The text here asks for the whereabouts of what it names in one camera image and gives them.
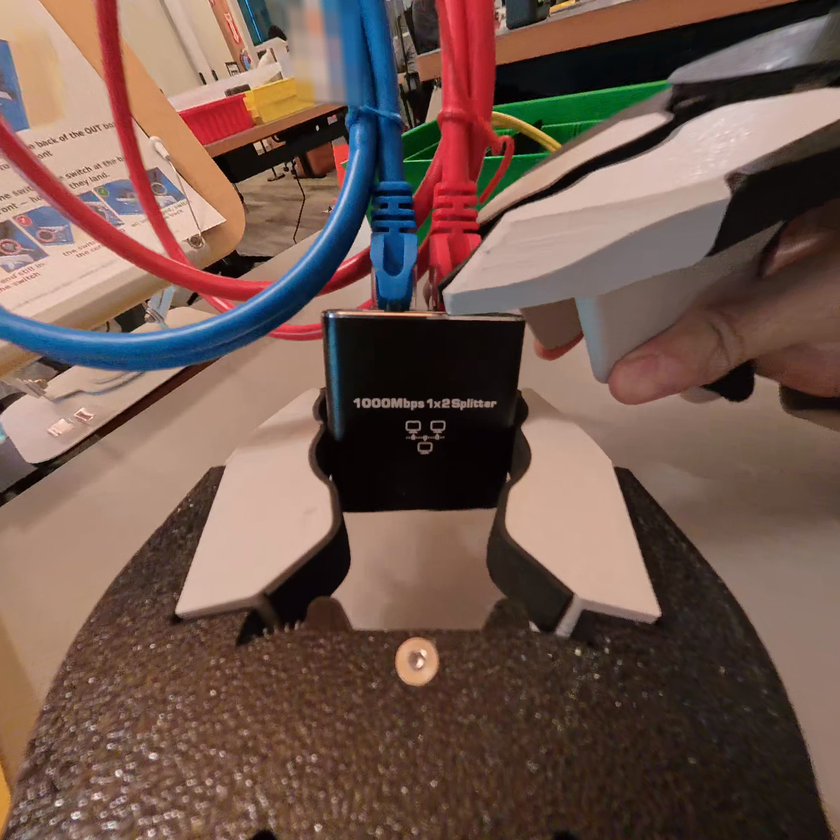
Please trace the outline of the yellow parts tray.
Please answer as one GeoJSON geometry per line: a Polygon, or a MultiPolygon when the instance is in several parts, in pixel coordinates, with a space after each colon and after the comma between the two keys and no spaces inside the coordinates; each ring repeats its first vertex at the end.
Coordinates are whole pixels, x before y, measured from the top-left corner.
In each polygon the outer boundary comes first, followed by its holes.
{"type": "Polygon", "coordinates": [[[244,103],[255,125],[268,124],[312,108],[312,86],[300,86],[294,77],[277,79],[245,92],[244,103]]]}

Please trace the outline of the printed instruction sheet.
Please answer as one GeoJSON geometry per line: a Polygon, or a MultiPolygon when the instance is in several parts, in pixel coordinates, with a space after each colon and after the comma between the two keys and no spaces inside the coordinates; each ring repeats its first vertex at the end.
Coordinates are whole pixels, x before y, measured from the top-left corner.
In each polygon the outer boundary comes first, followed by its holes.
{"type": "MultiPolygon", "coordinates": [[[[119,2],[123,66],[135,129],[148,170],[161,170],[163,186],[178,186],[170,164],[148,137],[161,139],[204,234],[204,246],[191,248],[196,233],[186,201],[163,206],[172,232],[191,261],[208,266],[238,245],[245,212],[229,184],[194,133],[172,106],[167,92],[169,59],[178,66],[181,48],[154,47],[151,68],[139,55],[131,33],[134,14],[119,2]]],[[[93,2],[2,2],[2,117],[43,165],[67,189],[117,217],[116,227],[143,245],[162,252],[142,208],[119,209],[105,191],[126,196],[128,171],[112,126],[93,2]]],[[[101,246],[64,217],[36,210],[45,199],[2,158],[2,306],[23,316],[87,328],[117,314],[161,284],[101,246]]]]}

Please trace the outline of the red parts tray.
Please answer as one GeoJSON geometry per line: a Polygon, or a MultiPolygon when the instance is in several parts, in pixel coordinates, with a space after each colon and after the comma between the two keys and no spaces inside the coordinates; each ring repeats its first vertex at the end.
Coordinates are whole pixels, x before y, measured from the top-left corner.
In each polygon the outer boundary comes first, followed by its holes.
{"type": "Polygon", "coordinates": [[[255,125],[246,92],[186,108],[178,114],[202,146],[234,137],[255,125]]]}

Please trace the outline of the wooden instruction board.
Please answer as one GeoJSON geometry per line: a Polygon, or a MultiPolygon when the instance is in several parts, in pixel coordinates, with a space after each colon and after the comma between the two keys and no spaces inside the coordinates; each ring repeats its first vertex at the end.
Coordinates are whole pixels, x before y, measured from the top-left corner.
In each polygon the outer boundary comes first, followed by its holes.
{"type": "MultiPolygon", "coordinates": [[[[2,221],[48,202],[17,172],[20,155],[38,162],[60,193],[80,195],[100,182],[124,177],[123,153],[113,130],[109,98],[102,81],[102,61],[92,2],[2,2],[2,42],[12,68],[3,71],[20,106],[2,117],[2,139],[13,134],[13,158],[2,152],[2,221]]],[[[211,227],[208,246],[192,261],[206,266],[238,244],[245,216],[235,189],[176,113],[131,49],[123,50],[132,114],[143,157],[156,158],[145,135],[158,135],[172,153],[175,168],[200,196],[197,212],[211,227]]],[[[128,308],[160,285],[158,266],[129,267],[122,252],[94,245],[87,233],[80,245],[63,245],[48,258],[36,257],[29,268],[2,272],[2,373],[37,356],[69,364],[116,370],[162,370],[201,364],[248,343],[231,340],[228,316],[203,325],[226,328],[225,341],[199,329],[175,329],[158,353],[140,347],[139,339],[79,331],[96,326],[128,308]]]]}

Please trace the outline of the wood-edged office table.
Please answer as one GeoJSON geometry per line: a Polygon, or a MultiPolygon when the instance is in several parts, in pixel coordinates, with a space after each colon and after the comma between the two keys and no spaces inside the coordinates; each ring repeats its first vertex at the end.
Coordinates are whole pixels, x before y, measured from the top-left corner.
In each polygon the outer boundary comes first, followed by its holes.
{"type": "Polygon", "coordinates": [[[239,184],[295,163],[305,178],[334,170],[333,141],[347,140],[345,106],[313,106],[204,145],[224,176],[239,184]]]}
{"type": "Polygon", "coordinates": [[[790,1],[580,2],[495,38],[493,62],[505,66],[711,20],[791,5],[790,1]]]}

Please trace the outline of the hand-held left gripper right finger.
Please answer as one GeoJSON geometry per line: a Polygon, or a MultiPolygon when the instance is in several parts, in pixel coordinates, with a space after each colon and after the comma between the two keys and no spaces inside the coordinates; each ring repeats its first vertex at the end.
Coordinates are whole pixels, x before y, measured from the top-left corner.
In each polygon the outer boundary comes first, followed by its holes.
{"type": "Polygon", "coordinates": [[[585,613],[662,615],[613,462],[531,389],[489,536],[489,575],[531,629],[569,637],[585,613]]]}

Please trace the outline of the black ethernet splitter box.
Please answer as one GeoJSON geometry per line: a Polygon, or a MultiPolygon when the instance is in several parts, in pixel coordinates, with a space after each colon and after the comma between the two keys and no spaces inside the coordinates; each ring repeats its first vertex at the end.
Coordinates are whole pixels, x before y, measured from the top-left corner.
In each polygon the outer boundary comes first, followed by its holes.
{"type": "Polygon", "coordinates": [[[322,315],[327,473],[345,512],[490,509],[508,478],[516,314],[322,315]]]}

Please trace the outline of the person's right hand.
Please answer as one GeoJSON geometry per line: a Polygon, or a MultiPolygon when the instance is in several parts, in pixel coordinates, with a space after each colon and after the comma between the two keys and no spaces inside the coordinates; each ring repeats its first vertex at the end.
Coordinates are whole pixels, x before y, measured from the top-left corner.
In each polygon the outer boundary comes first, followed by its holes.
{"type": "Polygon", "coordinates": [[[796,218],[756,286],[689,311],[624,356],[610,393],[626,405],[651,403],[753,362],[786,388],[838,398],[838,231],[837,200],[796,218]]]}

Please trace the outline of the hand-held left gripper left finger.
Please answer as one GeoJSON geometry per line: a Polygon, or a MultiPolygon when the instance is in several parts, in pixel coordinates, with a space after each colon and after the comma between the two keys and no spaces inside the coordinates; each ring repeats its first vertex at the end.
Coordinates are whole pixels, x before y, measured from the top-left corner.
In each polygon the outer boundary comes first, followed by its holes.
{"type": "Polygon", "coordinates": [[[250,610],[296,624],[343,582],[348,534],[318,461],[323,404],[322,390],[305,391],[227,459],[175,607],[182,620],[250,610]]]}

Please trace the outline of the green plastic bin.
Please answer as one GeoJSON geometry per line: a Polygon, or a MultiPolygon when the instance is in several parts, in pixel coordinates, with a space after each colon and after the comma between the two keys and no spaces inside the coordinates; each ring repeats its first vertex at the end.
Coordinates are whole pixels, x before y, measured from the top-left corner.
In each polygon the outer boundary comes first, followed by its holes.
{"type": "MultiPolygon", "coordinates": [[[[496,106],[495,110],[535,126],[559,144],[567,144],[577,135],[616,113],[668,88],[666,81],[655,81],[502,104],[496,106]]],[[[427,122],[404,133],[404,174],[414,191],[425,177],[439,141],[437,122],[427,122]]],[[[529,139],[517,140],[516,150],[504,176],[489,198],[496,197],[548,156],[547,150],[529,139]]]]}

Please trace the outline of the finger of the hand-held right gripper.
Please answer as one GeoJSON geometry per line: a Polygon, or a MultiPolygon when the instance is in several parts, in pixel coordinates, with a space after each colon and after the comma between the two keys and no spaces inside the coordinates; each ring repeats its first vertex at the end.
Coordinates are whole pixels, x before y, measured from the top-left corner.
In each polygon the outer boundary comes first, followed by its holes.
{"type": "Polygon", "coordinates": [[[725,214],[720,121],[692,121],[632,160],[501,220],[446,286],[449,314],[579,305],[592,372],[661,330],[731,268],[709,258],[725,214]]]}
{"type": "Polygon", "coordinates": [[[551,191],[560,180],[605,153],[642,139],[671,123],[668,110],[623,110],[584,131],[504,189],[479,211],[479,228],[491,228],[506,211],[551,191]]]}

